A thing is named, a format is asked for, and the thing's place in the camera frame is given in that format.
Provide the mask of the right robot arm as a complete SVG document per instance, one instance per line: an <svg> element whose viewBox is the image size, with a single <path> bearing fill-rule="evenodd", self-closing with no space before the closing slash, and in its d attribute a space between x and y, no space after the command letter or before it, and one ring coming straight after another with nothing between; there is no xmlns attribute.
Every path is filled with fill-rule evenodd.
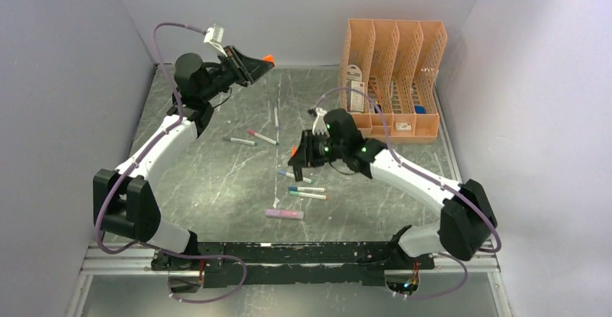
<svg viewBox="0 0 612 317"><path fill-rule="evenodd" d="M469 261L489 238L499 239L497 219L484 187L473 179L459 182L436 175L399 155L385 142L365 138L354 118L342 108L311 108L312 128L301 133L300 144L289 158L296 181L305 168L319 168L337 160L354 174L380 181L412 196L433 212L438 221L398 232L389 251L392 265L407 269L417 256L445 252Z"/></svg>

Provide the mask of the teal capped white marker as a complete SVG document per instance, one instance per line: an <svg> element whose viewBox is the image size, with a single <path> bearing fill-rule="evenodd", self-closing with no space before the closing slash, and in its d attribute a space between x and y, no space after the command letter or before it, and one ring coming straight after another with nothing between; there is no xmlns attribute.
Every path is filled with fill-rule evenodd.
<svg viewBox="0 0 612 317"><path fill-rule="evenodd" d="M308 192L308 193L325 193L326 188L319 187L304 187L304 186L289 186L288 191Z"/></svg>

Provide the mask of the black orange highlighter body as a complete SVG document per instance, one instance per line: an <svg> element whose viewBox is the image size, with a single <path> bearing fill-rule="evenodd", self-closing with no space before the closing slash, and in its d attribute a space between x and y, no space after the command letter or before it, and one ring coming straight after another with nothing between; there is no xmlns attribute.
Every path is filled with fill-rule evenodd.
<svg viewBox="0 0 612 317"><path fill-rule="evenodd" d="M295 154L297 153L297 150L298 150L298 147L296 146L292 147L291 161L292 161L294 179L298 182L305 182L304 177L303 177L302 167L296 163L296 160L294 158Z"/></svg>

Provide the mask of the green capped orange marker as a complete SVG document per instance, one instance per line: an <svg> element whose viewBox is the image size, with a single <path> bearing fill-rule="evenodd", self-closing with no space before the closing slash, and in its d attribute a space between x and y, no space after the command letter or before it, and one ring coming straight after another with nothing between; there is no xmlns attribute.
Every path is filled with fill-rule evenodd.
<svg viewBox="0 0 612 317"><path fill-rule="evenodd" d="M290 191L289 194L291 196L298 196L298 197L302 197L302 198L319 199L319 200L328 200L329 199L329 197L327 195L324 195L324 194L313 194L313 193L302 192L302 191Z"/></svg>

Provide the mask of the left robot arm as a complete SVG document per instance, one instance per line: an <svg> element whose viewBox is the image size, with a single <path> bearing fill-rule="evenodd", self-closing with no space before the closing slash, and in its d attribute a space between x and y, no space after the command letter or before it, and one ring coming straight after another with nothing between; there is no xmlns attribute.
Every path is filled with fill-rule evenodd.
<svg viewBox="0 0 612 317"><path fill-rule="evenodd" d="M139 150L113 170L101 169L93 179L93 216L97 233L107 232L171 252L170 259L188 271L200 259L195 233L164 220L155 198L159 179L176 157L209 125L211 100L248 87L275 66L273 56L253 58L236 47L223 47L218 62L185 53L175 62L176 94L159 128Z"/></svg>

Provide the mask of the blue capped white marker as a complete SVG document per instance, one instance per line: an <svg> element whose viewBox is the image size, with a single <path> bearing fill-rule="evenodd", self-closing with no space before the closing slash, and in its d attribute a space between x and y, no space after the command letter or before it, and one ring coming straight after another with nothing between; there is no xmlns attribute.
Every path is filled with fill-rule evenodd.
<svg viewBox="0 0 612 317"><path fill-rule="evenodd" d="M284 170L277 170L277 173L279 175L282 175L282 176L285 176L285 177L288 177L288 178L293 178L295 181L298 181L298 182L301 181L301 182L304 182L304 183L314 184L314 180L312 180L310 178L306 178L306 177L302 177L301 180L296 180L294 173L289 173L289 172L284 171Z"/></svg>

